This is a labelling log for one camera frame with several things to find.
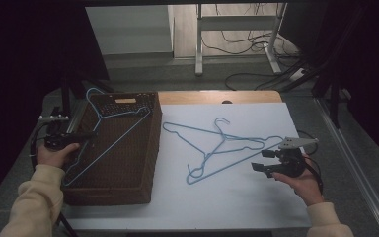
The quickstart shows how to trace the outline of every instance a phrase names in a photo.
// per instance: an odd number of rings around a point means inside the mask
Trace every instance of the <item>brown box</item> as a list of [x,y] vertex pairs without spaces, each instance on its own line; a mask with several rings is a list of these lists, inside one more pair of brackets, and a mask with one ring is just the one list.
[[98,136],[82,144],[80,158],[68,164],[71,168],[62,187],[65,202],[150,202],[162,121],[158,94],[98,94],[91,95],[90,101],[77,132],[92,131],[98,125]]

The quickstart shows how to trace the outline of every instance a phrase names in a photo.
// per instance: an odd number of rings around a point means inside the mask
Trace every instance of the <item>beige sleeve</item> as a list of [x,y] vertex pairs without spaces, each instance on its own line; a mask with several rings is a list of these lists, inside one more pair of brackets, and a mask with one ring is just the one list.
[[63,205],[63,176],[59,168],[37,165],[32,178],[18,187],[19,196],[0,236],[51,236]]
[[347,225],[341,224],[335,213],[334,205],[323,202],[307,207],[312,227],[307,233],[308,237],[353,237]]

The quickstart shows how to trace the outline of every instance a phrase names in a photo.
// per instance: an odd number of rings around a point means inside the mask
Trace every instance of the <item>white tabletop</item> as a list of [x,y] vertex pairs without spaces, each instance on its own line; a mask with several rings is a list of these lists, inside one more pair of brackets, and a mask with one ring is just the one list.
[[[229,121],[217,124],[223,134],[231,137],[298,137],[284,103],[164,105],[162,112],[162,124],[169,122],[165,128],[177,132],[205,154],[213,152],[223,139],[214,125],[218,118]],[[264,146],[269,148],[280,141],[271,138]],[[219,153],[243,147],[241,151]],[[193,172],[199,177],[190,177],[188,184],[189,169],[201,167],[204,155],[176,133],[162,128],[150,203],[67,206],[65,216],[74,229],[193,231],[309,227],[301,198],[287,185],[252,169],[251,162],[278,163],[277,159],[263,158],[260,148],[261,144],[252,140],[227,139],[205,162],[202,176],[200,170]]]

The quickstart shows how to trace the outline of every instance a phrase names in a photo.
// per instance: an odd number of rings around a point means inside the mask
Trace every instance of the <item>white wall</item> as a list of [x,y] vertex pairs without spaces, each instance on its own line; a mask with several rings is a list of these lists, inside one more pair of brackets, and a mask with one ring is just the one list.
[[87,7],[102,55],[172,52],[168,6]]

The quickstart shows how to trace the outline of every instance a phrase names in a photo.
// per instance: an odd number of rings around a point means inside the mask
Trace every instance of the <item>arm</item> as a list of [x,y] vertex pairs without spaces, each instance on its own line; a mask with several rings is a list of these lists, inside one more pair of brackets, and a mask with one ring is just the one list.
[[312,227],[309,229],[308,237],[353,237],[352,231],[346,225],[338,220],[334,210],[334,205],[325,202],[322,197],[318,183],[312,173],[305,170],[304,173],[297,177],[291,178],[283,174],[273,173],[273,177],[294,189],[307,205],[307,213],[312,221]]
[[63,205],[60,183],[64,171],[60,167],[67,155],[78,147],[79,144],[70,144],[57,152],[43,146],[38,148],[36,170],[29,181],[20,184],[9,223],[0,236],[51,236]]

